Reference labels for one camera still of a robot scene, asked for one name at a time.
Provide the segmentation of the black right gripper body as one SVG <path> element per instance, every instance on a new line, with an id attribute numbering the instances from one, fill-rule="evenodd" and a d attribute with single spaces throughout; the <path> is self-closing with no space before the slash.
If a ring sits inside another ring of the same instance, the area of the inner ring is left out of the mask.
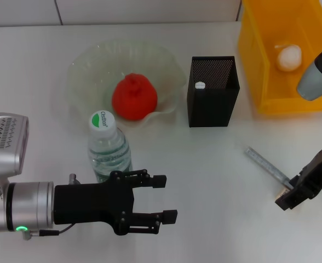
<path id="1" fill-rule="evenodd" d="M 301 170 L 296 187 L 305 199 L 313 199 L 322 190 L 322 150 Z"/>

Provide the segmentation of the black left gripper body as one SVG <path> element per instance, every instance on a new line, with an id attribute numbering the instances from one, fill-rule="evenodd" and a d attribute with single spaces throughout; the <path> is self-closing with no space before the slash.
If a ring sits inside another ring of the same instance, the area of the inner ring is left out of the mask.
<path id="1" fill-rule="evenodd" d="M 56 225 L 105 222 L 119 236 L 130 232 L 133 183 L 121 172 L 102 183 L 57 185 L 53 219 Z"/>

